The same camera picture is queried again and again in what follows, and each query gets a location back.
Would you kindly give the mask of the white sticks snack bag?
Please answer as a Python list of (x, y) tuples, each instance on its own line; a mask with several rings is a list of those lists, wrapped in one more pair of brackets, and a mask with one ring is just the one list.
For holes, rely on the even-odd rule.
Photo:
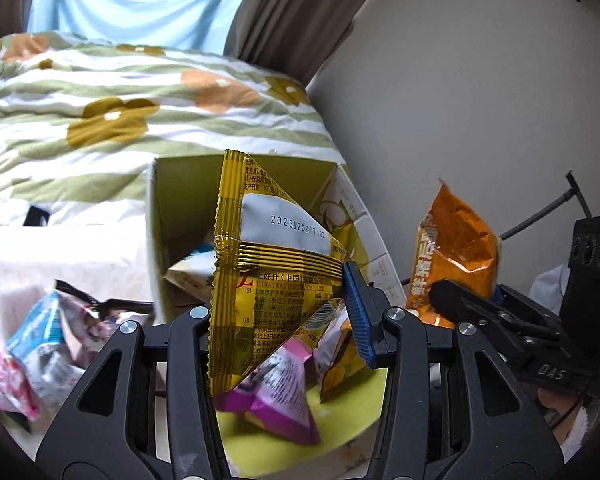
[(209, 242), (200, 243), (187, 257), (172, 264), (164, 278), (202, 302), (211, 299), (215, 251)]

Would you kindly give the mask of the green cardboard box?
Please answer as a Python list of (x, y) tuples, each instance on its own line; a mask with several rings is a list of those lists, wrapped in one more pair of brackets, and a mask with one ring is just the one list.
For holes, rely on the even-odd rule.
[(278, 155), (160, 157), (148, 170), (147, 241), (156, 318), (180, 314), (166, 270), (210, 237), (211, 400), (233, 391), (316, 311), (355, 262), (393, 307), (404, 288), (347, 167)]

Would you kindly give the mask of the black phone on bed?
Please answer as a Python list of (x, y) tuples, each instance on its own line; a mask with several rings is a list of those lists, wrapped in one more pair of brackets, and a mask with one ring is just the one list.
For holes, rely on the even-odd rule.
[(31, 205), (23, 221), (24, 226), (47, 226), (50, 221), (50, 213), (37, 206)]

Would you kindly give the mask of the floral striped duvet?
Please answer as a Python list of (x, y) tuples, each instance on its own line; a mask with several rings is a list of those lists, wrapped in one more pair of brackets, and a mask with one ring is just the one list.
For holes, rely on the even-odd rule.
[(137, 224), (159, 157), (250, 154), (341, 164), (297, 81), (195, 50), (68, 32), (0, 38), (0, 292), (27, 285), (1, 244), (32, 208), (53, 224)]

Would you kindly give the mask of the purple snack bag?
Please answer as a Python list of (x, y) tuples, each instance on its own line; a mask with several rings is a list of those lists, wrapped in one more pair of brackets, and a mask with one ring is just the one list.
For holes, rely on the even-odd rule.
[(298, 339), (288, 339), (238, 386), (215, 396), (215, 409), (242, 416), (287, 441), (319, 444), (320, 433), (306, 396), (306, 362), (311, 356)]

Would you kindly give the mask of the dark cookie snack bag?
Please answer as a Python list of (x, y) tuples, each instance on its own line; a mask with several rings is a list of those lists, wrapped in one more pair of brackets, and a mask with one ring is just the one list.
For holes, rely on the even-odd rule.
[(155, 318), (151, 302), (108, 299), (99, 301), (67, 282), (57, 280), (60, 326), (73, 363), (87, 368), (118, 326), (134, 321), (151, 326)]

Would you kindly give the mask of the gold foil snack bag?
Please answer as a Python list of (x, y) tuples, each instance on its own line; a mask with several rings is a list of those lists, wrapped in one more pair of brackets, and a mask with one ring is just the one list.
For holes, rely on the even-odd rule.
[(223, 156), (209, 328), (212, 396), (339, 296), (346, 250), (248, 154)]

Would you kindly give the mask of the light blue window cloth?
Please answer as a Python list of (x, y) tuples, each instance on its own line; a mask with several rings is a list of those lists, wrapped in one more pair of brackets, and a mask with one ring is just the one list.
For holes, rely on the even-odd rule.
[(221, 54), (242, 0), (32, 0), (29, 32)]

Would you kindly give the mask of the silver blue snack bag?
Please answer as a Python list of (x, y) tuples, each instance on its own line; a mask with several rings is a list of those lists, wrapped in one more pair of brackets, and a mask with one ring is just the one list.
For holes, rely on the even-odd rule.
[(9, 338), (6, 348), (22, 365), (45, 411), (57, 413), (84, 373), (83, 368), (73, 364), (66, 344), (58, 292), (38, 300)]

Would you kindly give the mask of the pink snack bag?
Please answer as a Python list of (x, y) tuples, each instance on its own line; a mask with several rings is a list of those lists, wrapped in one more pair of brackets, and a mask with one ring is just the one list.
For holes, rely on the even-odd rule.
[(0, 411), (19, 413), (26, 419), (40, 416), (38, 402), (20, 362), (0, 341)]

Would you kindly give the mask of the orange snack bag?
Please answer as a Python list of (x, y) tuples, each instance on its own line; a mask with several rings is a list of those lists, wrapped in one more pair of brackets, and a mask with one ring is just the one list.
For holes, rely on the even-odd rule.
[(445, 182), (419, 223), (406, 307), (429, 325), (452, 328), (448, 314), (434, 310), (429, 292), (437, 281), (450, 280), (475, 295), (492, 297), (501, 241), (490, 226)]

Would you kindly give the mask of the right brown curtain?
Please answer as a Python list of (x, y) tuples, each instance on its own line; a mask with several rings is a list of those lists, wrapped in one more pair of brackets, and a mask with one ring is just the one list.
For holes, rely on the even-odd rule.
[(224, 54), (308, 84), (366, 0), (242, 0)]

